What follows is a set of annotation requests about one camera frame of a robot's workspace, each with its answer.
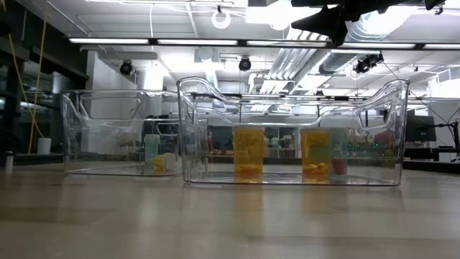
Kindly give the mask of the small amber bottle white cap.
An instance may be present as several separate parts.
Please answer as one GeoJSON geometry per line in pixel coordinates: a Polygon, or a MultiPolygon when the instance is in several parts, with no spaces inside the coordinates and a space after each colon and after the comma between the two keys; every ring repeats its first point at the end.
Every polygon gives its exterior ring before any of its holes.
{"type": "Polygon", "coordinates": [[[155,168],[163,171],[175,170],[176,157],[174,153],[165,153],[164,155],[156,155],[153,158],[152,164],[155,168]]]}

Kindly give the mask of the black desk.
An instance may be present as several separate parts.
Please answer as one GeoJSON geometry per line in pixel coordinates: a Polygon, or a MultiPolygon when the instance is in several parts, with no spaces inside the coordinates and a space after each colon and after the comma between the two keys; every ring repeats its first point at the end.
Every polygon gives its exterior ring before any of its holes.
{"type": "Polygon", "coordinates": [[[441,162],[440,154],[456,154],[454,148],[405,148],[402,168],[412,171],[460,174],[460,162],[441,162]]]}

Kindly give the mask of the black overhead frame bar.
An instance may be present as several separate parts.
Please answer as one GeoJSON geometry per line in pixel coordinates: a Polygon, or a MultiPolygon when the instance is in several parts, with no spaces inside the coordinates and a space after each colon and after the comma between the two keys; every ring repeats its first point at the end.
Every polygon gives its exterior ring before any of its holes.
{"type": "MultiPolygon", "coordinates": [[[[81,37],[81,38],[101,38],[101,37],[81,37]]],[[[148,39],[149,40],[149,46],[156,46],[159,45],[157,43],[158,40],[162,38],[125,38],[125,39],[148,39]]],[[[178,39],[178,40],[217,40],[217,39],[193,39],[193,38],[163,38],[163,39],[178,39]]],[[[249,40],[237,40],[238,44],[237,45],[161,45],[161,46],[178,46],[178,47],[192,47],[192,46],[197,46],[197,47],[202,47],[202,46],[210,46],[210,47],[262,47],[262,46],[251,46],[247,44],[247,41],[249,40]]],[[[328,49],[328,50],[333,50],[336,48],[336,46],[330,42],[330,41],[324,41],[324,40],[256,40],[256,41],[318,41],[318,42],[326,42],[327,46],[325,47],[318,47],[318,48],[313,48],[313,47],[265,47],[265,48],[305,48],[305,49],[328,49]]],[[[414,48],[411,49],[369,49],[369,48],[364,48],[364,49],[359,49],[359,48],[345,48],[338,46],[337,49],[339,50],[413,50],[413,51],[435,51],[435,50],[424,50],[423,46],[426,44],[432,44],[432,43],[424,43],[424,42],[385,42],[385,43],[412,43],[415,44],[414,48]]],[[[434,44],[446,44],[449,42],[435,42],[434,44]]],[[[95,44],[78,44],[78,45],[95,45],[95,44]]]]}

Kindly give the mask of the amber bottle with orange pills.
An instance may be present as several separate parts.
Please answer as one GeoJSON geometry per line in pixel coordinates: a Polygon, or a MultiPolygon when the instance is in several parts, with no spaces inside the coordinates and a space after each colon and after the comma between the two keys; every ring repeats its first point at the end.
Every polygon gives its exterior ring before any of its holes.
{"type": "Polygon", "coordinates": [[[236,126],[233,132],[234,170],[236,181],[261,182],[264,161],[264,137],[262,127],[236,126]]]}

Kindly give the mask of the black vertical post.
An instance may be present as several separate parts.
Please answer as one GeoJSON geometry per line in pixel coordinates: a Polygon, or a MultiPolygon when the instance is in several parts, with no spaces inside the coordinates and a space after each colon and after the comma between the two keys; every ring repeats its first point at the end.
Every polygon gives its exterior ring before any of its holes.
{"type": "Polygon", "coordinates": [[[9,67],[6,77],[6,92],[9,94],[5,103],[4,129],[6,130],[7,150],[17,153],[21,147],[21,140],[17,137],[19,125],[19,104],[18,95],[19,82],[15,69],[9,67]]]}

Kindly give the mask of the amber bottle with yellow capsules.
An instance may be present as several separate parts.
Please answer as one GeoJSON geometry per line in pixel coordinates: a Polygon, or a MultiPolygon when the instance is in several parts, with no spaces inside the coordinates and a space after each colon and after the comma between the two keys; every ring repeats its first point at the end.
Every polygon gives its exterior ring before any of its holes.
{"type": "Polygon", "coordinates": [[[300,131],[302,173],[307,178],[325,178],[331,163],[330,133],[326,129],[300,131]]]}

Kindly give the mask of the white bucket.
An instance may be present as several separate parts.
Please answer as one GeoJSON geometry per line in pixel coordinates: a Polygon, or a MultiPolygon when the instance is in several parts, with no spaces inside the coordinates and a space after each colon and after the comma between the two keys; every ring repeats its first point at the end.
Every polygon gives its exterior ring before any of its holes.
{"type": "Polygon", "coordinates": [[[39,138],[37,143],[38,155],[49,155],[52,140],[50,138],[39,138]]]}

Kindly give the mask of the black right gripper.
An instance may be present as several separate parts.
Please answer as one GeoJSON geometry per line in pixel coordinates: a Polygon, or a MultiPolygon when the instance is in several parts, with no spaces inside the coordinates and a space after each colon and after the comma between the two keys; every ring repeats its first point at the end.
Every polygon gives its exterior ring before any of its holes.
{"type": "Polygon", "coordinates": [[[390,6],[398,5],[406,0],[291,0],[292,6],[324,6],[318,13],[304,17],[291,23],[293,29],[315,32],[320,35],[333,37],[333,44],[340,46],[344,43],[346,22],[356,22],[362,14],[377,11],[385,13],[390,6]],[[338,4],[334,8],[326,5],[338,4]]]}

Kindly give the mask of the silver ventilation duct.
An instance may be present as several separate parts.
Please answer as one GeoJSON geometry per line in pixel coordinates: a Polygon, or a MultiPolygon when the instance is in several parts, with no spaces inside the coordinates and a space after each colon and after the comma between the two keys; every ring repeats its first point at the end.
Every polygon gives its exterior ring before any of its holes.
{"type": "Polygon", "coordinates": [[[357,53],[341,53],[331,51],[319,65],[318,72],[322,75],[333,75],[350,65],[358,56],[357,53]]]}

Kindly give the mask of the white LED light strip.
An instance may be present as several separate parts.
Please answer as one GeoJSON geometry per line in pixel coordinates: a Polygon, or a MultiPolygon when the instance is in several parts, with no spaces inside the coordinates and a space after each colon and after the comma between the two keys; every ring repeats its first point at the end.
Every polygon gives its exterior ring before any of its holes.
{"type": "Polygon", "coordinates": [[[159,45],[237,45],[237,40],[178,40],[178,39],[160,39],[159,45]]]}
{"type": "Polygon", "coordinates": [[[70,38],[71,43],[78,44],[107,44],[107,45],[148,45],[148,39],[125,39],[125,38],[70,38]]]}
{"type": "Polygon", "coordinates": [[[318,42],[318,41],[256,41],[256,40],[249,40],[247,41],[248,45],[251,46],[262,46],[262,47],[325,47],[327,46],[326,42],[318,42]]]}
{"type": "Polygon", "coordinates": [[[341,47],[345,48],[369,48],[369,49],[411,49],[415,47],[412,43],[378,43],[378,42],[346,42],[341,47]]]}
{"type": "Polygon", "coordinates": [[[446,44],[426,44],[423,46],[424,50],[435,50],[435,51],[451,51],[451,50],[460,50],[460,43],[446,43],[446,44]]]}

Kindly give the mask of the black computer monitor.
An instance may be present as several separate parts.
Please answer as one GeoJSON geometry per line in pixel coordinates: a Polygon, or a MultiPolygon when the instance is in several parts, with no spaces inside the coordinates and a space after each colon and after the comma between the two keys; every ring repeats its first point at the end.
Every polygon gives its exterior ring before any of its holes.
{"type": "Polygon", "coordinates": [[[407,142],[435,142],[434,118],[429,116],[409,116],[405,128],[407,142]]]}

